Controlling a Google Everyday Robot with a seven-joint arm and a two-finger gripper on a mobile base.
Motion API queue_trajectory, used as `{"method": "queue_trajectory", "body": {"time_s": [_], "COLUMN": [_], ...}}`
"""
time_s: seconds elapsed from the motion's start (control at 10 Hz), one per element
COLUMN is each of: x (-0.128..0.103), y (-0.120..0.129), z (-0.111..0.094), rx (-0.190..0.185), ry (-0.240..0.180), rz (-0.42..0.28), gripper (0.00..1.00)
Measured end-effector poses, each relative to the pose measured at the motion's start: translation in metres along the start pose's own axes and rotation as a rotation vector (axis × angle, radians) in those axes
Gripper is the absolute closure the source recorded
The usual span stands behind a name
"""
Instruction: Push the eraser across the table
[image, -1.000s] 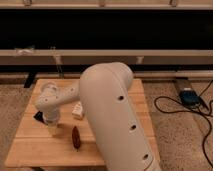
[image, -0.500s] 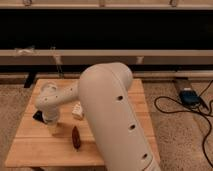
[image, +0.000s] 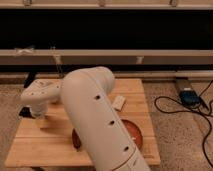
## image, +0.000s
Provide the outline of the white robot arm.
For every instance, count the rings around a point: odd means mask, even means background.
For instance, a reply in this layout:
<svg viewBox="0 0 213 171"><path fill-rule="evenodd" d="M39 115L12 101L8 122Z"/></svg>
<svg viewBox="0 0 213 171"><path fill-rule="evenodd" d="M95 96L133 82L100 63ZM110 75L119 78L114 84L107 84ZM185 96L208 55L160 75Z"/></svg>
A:
<svg viewBox="0 0 213 171"><path fill-rule="evenodd" d="M96 171L151 171L108 98L114 84L106 67L78 69L57 83L34 81L21 101L41 118L60 99Z"/></svg>

